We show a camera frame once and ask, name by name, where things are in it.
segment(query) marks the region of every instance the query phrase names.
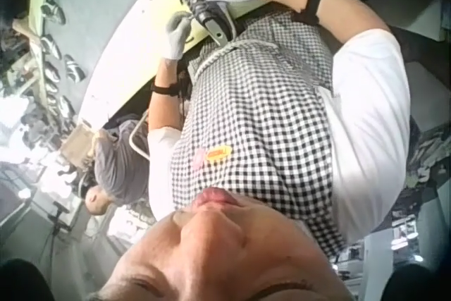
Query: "man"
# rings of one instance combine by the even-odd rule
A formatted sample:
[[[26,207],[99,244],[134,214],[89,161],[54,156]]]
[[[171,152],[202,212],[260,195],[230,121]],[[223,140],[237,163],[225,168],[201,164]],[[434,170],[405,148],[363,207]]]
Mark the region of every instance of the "man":
[[[48,125],[36,116],[25,115],[20,118],[20,122],[27,128],[23,139],[30,149],[35,148],[37,143],[49,132]]]
[[[118,137],[100,130],[93,139],[94,174],[98,185],[91,187],[85,204],[92,215],[104,215],[111,204],[123,206],[148,198],[149,162],[135,152],[129,143],[137,121],[129,120],[118,127]],[[134,141],[148,152],[147,125],[137,131]]]
[[[315,12],[344,44],[333,65],[291,13],[253,21],[191,65],[182,132],[178,98],[159,88],[176,82],[190,33],[185,15],[171,19],[149,105],[159,222],[97,298],[353,300],[329,259],[375,229],[403,187],[409,88],[400,46],[370,8],[321,0]]]

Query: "eye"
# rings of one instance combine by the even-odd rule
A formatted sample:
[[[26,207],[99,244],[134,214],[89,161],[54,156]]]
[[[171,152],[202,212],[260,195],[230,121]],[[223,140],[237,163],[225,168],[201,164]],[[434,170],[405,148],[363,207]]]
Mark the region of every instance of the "eye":
[[[259,291],[257,294],[252,296],[250,299],[247,299],[246,301],[260,301],[265,297],[282,292],[284,290],[313,290],[313,288],[312,285],[310,283],[307,283],[306,281],[278,283],[277,285],[271,285]]]
[[[142,280],[140,278],[134,278],[131,280],[131,283],[133,285],[136,285],[137,287],[151,293],[155,297],[163,297],[162,292],[160,292],[153,284],[148,283],[145,280]]]

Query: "mouth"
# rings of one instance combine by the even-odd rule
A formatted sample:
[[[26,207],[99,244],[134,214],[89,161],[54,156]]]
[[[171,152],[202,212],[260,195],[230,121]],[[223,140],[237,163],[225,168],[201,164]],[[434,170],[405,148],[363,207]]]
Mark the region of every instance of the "mouth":
[[[222,205],[232,205],[240,207],[238,201],[226,190],[222,188],[210,187],[203,190],[192,202],[193,208],[199,208],[209,202]]]

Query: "white t-shirt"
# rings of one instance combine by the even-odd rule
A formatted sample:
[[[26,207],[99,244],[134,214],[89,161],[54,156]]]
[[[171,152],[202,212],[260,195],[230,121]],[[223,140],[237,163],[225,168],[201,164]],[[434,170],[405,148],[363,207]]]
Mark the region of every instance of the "white t-shirt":
[[[18,165],[31,157],[30,149],[22,141],[25,131],[26,127],[23,125],[16,128],[9,138],[8,146],[0,147],[0,162]]]
[[[410,94],[400,46],[384,30],[348,41],[333,59],[333,96],[323,97],[330,125],[333,215],[348,243],[385,218],[404,187]],[[149,203],[157,220],[175,210],[171,157],[181,132],[153,130]]]

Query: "black and white checkered fabric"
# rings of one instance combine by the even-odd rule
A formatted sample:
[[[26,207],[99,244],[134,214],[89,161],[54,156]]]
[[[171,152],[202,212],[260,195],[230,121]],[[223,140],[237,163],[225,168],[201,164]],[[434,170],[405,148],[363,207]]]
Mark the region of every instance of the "black and white checkered fabric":
[[[173,199],[189,205],[215,186],[303,221],[321,249],[345,247],[332,217],[328,120],[317,86],[331,90],[332,56],[317,29],[289,13],[254,21],[228,46],[208,44],[190,65],[190,112],[171,164]],[[232,147],[194,170],[198,149]]]

